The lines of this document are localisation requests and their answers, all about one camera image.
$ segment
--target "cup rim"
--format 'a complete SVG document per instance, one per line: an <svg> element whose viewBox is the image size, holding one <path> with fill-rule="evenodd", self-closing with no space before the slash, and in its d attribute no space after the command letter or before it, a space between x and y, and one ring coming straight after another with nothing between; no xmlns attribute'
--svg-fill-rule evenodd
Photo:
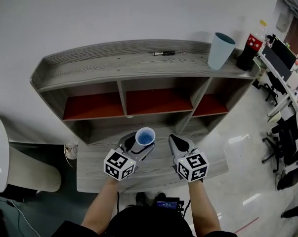
<svg viewBox="0 0 298 237"><path fill-rule="evenodd" d="M236 42L231 38L229 37L228 35L226 34L223 34L223 33L215 33L215 35L221 39L222 41L228 43L228 44L231 44L231 45L235 45Z"/></svg>
<svg viewBox="0 0 298 237"><path fill-rule="evenodd" d="M143 130L150 130L150 131L153 132L153 139L152 139L152 141L151 141L150 143L147 143L147 144L141 144L141 143L138 142L139 134L140 134L140 132L142 132ZM143 127L143 128L140 128L139 130L137 130L137 132L136 132L136 134L135 134L135 141L136 141L139 145L141 145L141 146L148 146L148 145L152 144L152 143L154 142L154 140L155 140L155 131L154 131L152 128L149 128L149 127Z"/></svg>

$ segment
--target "white round table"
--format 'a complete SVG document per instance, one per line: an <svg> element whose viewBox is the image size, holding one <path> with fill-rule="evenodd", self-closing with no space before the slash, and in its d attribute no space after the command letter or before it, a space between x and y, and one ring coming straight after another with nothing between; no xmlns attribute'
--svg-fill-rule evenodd
<svg viewBox="0 0 298 237"><path fill-rule="evenodd" d="M53 166L33 159L9 145L0 119L0 192L7 184L47 192L61 186L60 172Z"/></svg>

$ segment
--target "light blue plastic cup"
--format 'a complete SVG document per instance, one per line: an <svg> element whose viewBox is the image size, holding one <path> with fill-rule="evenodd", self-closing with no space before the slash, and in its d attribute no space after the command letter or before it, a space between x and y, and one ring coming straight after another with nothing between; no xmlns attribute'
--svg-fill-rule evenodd
<svg viewBox="0 0 298 237"><path fill-rule="evenodd" d="M143 127L135 134L135 141L141 146L148 146L155 140L155 132L149 127Z"/></svg>
<svg viewBox="0 0 298 237"><path fill-rule="evenodd" d="M209 67L215 70L221 69L235 46L236 42L226 34L215 33L208 56Z"/></svg>

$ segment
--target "black sleeve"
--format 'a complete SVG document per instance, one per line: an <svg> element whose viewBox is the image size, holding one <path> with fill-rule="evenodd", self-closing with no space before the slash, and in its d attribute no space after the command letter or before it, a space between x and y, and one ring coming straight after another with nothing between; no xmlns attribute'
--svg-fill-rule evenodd
<svg viewBox="0 0 298 237"><path fill-rule="evenodd" d="M237 237L237 236L230 232L215 231L215 232L206 234L205 237Z"/></svg>
<svg viewBox="0 0 298 237"><path fill-rule="evenodd" d="M98 234L93 230L88 229L86 227L82 227L80 225L74 224L70 221L64 221L64 223L59 227L59 229L52 235L52 237L97 237Z"/></svg>

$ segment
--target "red line on floor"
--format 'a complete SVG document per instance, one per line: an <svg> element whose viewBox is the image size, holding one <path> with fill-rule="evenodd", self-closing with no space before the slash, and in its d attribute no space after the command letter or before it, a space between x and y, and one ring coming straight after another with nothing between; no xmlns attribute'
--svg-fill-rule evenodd
<svg viewBox="0 0 298 237"><path fill-rule="evenodd" d="M237 232L243 230L244 228L246 228L246 227L249 226L250 224L252 224L252 223L253 223L255 220L257 220L257 219L258 219L258 217L257 217L256 219L252 220L250 223L248 223L248 224L245 225L244 227L240 228L238 231L235 232L235 234L236 234Z"/></svg>

